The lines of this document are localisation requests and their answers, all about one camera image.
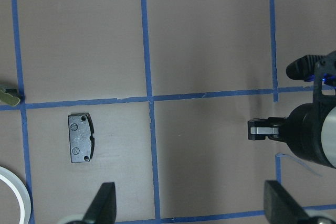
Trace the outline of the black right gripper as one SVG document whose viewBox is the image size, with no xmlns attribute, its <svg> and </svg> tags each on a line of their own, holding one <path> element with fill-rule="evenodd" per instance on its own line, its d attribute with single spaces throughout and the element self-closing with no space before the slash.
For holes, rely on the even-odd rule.
<svg viewBox="0 0 336 224">
<path fill-rule="evenodd" d="M 247 122 L 248 139 L 270 139 L 286 143 L 299 158 L 320 165 L 330 165 L 322 147 L 322 127 L 331 108 L 318 108 L 306 103 L 295 108 L 288 117 L 251 119 Z"/>
</svg>

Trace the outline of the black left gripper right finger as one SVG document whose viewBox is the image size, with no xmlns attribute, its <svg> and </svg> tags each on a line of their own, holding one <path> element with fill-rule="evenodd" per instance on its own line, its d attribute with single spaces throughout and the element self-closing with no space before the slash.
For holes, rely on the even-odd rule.
<svg viewBox="0 0 336 224">
<path fill-rule="evenodd" d="M 264 214 L 271 224 L 309 223 L 310 217 L 276 180 L 264 182 Z"/>
</svg>

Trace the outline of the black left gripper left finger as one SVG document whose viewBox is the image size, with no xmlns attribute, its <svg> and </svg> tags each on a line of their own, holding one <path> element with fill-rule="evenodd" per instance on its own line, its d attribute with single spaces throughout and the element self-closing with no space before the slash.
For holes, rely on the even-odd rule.
<svg viewBox="0 0 336 224">
<path fill-rule="evenodd" d="M 83 223 L 115 223 L 117 216 L 115 183 L 103 183 L 87 209 Z"/>
</svg>

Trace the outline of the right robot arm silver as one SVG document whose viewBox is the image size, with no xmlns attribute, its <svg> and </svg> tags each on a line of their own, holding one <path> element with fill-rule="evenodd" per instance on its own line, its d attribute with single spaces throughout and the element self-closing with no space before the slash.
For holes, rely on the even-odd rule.
<svg viewBox="0 0 336 224">
<path fill-rule="evenodd" d="M 318 113 L 312 103 L 295 108 L 288 117 L 252 119 L 248 139 L 286 143 L 299 158 L 335 168 L 335 108 Z"/>
</svg>

